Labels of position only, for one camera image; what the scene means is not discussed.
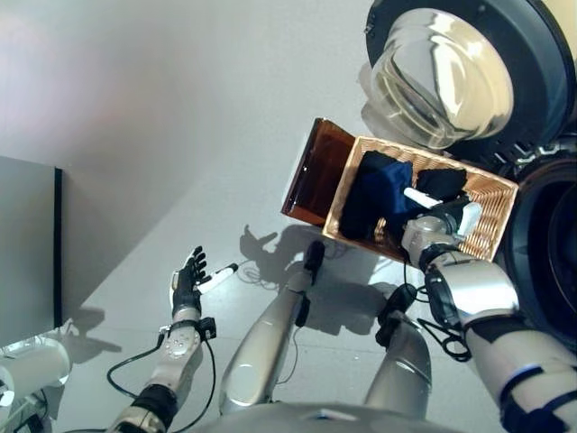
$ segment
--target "wicker basket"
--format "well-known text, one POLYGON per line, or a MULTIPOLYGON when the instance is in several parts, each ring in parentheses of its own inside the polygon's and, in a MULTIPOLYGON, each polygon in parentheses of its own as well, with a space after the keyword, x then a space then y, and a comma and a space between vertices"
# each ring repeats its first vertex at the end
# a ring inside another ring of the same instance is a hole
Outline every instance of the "wicker basket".
POLYGON ((400 262, 403 261, 403 253, 400 246, 389 238, 384 220, 378 223, 375 230, 375 241, 373 242, 354 241, 344 237, 339 232, 339 220, 343 213, 344 203, 353 184, 362 156, 368 151, 378 151, 399 161, 411 161, 413 163, 413 186, 415 186, 417 174, 421 170, 466 169, 467 183, 463 189, 469 194, 472 201, 481 204, 482 213, 481 219, 473 233, 461 243, 459 249, 480 259, 493 260, 513 208, 515 196, 517 195, 517 184, 450 158, 375 138, 358 137, 356 139, 344 167, 343 176, 334 194, 333 204, 326 217, 323 235, 346 244, 369 249, 400 262))

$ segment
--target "black cable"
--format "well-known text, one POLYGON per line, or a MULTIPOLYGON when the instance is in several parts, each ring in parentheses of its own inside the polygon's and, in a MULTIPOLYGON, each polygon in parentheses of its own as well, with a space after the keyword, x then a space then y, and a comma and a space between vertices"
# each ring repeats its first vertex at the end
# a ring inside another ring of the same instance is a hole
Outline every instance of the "black cable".
POLYGON ((426 330, 426 332, 428 332, 431 335, 432 338, 435 339, 435 341, 443 348, 443 351, 449 356, 451 356, 455 361, 458 361, 459 363, 466 363, 472 358, 471 350, 469 350, 467 343, 459 334, 449 332, 444 327, 439 327, 437 324, 429 322, 428 320, 424 320, 423 318, 418 318, 417 322, 421 327, 423 327, 426 330), (447 338, 445 340, 441 340, 431 330, 431 327, 445 334, 447 338), (464 351, 453 352, 449 350, 449 343, 459 343, 464 347, 464 351))
POLYGON ((128 359, 125 359, 121 363, 118 363, 118 364, 114 365, 113 367, 111 367, 110 370, 108 370, 108 373, 106 373, 106 379, 108 380, 108 383, 110 383, 110 385, 115 390, 117 390, 121 394, 125 395, 126 397, 130 397, 131 399, 136 399, 138 396, 135 393, 127 391, 125 388, 123 388, 122 386, 120 386, 118 383, 116 383, 114 381, 114 379, 112 378, 112 373, 114 373, 116 370, 118 370, 121 367, 124 367, 125 365, 127 365, 129 363, 133 363, 134 361, 138 361, 139 359, 143 359, 143 357, 145 357, 145 356, 153 354, 154 352, 156 352, 157 350, 160 349, 160 346, 162 345, 162 341, 164 341, 164 334, 159 333, 159 338, 156 342, 155 347, 153 347, 150 350, 147 350, 146 352, 142 352, 141 354, 138 354, 138 355, 132 356, 128 359))
MULTIPOLYGON (((407 257, 405 257, 405 259, 403 260, 403 280, 405 281, 405 287, 413 287, 407 284, 407 257)), ((424 304, 428 304, 429 303, 428 299, 420 299, 417 296, 418 293, 426 294, 426 291, 421 291, 421 289, 423 289, 424 287, 425 286, 419 287, 418 289, 416 289, 415 293, 411 293, 411 295, 413 296, 413 300, 417 302, 422 302, 424 304)))
POLYGON ((284 379, 283 381, 278 381, 277 385, 287 383, 292 378, 292 375, 295 373, 295 370, 297 370, 297 363, 298 363, 297 332, 300 329, 302 329, 302 327, 298 327, 297 329, 295 329, 295 332, 292 333, 292 341, 295 344, 295 362, 293 363, 292 368, 290 369, 290 373, 288 374, 287 379, 284 379))
POLYGON ((200 412, 200 414, 193 421, 191 421, 189 424, 187 424, 183 428, 180 428, 178 430, 174 430, 171 433, 182 433, 182 432, 188 430, 189 428, 193 427, 195 424, 197 424, 202 419, 202 417, 205 416, 206 411, 210 407, 210 403, 212 403, 212 401, 213 401, 213 396, 215 395, 215 387, 216 387, 215 353, 213 352, 213 348, 208 343, 208 340, 205 340, 205 343, 206 343, 206 347, 208 347, 208 352, 210 352, 210 360, 211 360, 211 364, 213 365, 213 386, 210 390, 210 395, 208 396, 208 401, 206 402, 205 408, 202 409, 202 412, 200 412))
POLYGON ((43 389, 40 389, 40 392, 42 394, 42 398, 39 399, 38 396, 36 394, 33 394, 34 397, 36 397, 38 400, 40 400, 42 402, 42 404, 44 405, 44 413, 42 413, 42 417, 41 420, 44 421, 46 419, 46 417, 48 416, 48 398, 46 397, 46 392, 44 392, 43 389))

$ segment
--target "gray panel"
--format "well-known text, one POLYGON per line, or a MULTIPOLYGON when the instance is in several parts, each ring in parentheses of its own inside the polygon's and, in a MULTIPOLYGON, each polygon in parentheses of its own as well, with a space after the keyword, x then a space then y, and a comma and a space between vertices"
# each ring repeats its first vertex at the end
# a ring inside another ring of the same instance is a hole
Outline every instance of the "gray panel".
POLYGON ((54 326, 54 168, 0 157, 0 346, 54 326))

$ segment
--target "clothing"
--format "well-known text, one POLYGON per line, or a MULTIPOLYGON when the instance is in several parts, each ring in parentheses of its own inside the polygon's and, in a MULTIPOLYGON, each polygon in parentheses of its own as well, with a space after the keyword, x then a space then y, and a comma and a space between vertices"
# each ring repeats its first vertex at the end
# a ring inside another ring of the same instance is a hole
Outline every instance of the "clothing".
POLYGON ((446 203, 463 194, 463 187, 466 182, 467 170, 421 170, 417 175, 415 189, 446 203))
POLYGON ((380 152, 366 152, 343 207, 339 230, 351 239, 372 239, 381 217, 399 242, 403 225, 425 210, 403 194, 411 186, 413 164, 380 152))

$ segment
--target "white floor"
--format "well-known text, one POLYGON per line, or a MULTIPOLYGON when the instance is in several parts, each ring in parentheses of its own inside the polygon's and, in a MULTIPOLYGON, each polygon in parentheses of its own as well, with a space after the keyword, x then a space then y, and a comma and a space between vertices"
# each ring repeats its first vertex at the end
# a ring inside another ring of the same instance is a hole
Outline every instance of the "white floor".
MULTIPOLYGON (((74 325, 62 331, 75 364, 65 390, 49 395, 54 431, 105 427, 129 403, 105 371, 154 344, 169 319, 169 277, 197 244, 210 269, 243 263, 203 298, 218 326, 217 371, 224 370, 275 283, 317 236, 279 213, 313 119, 369 133, 357 77, 367 61, 370 4, 0 5, 0 153, 67 175, 64 301, 74 325), (255 241, 274 233, 266 244, 255 241)), ((327 246, 333 258, 311 294, 298 366, 278 400, 359 403, 383 357, 371 315, 382 302, 378 289, 401 282, 401 266, 327 246)), ((412 314, 428 313, 419 304, 412 314)), ((427 417, 464 431, 502 431, 471 369, 435 342, 430 350, 427 417)), ((285 373, 293 356, 291 348, 285 373)), ((152 363, 117 377, 138 390, 152 363)), ((205 359, 175 427, 201 410, 209 385, 205 359)), ((213 404, 203 422, 216 416, 213 404)))

